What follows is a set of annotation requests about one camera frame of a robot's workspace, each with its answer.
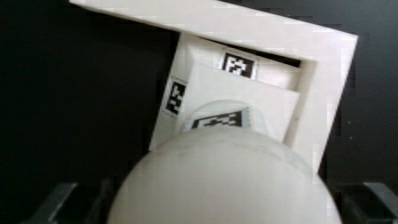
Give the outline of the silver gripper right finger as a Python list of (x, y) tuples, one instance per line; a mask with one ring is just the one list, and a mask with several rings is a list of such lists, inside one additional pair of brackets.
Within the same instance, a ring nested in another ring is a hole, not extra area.
[(380, 182), (350, 187), (350, 224), (398, 224), (398, 195)]

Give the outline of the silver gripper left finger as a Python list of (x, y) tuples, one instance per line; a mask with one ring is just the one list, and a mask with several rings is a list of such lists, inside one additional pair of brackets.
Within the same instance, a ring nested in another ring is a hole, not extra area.
[(55, 218), (76, 186), (76, 183), (60, 183), (55, 186), (30, 218), (17, 224), (58, 224)]

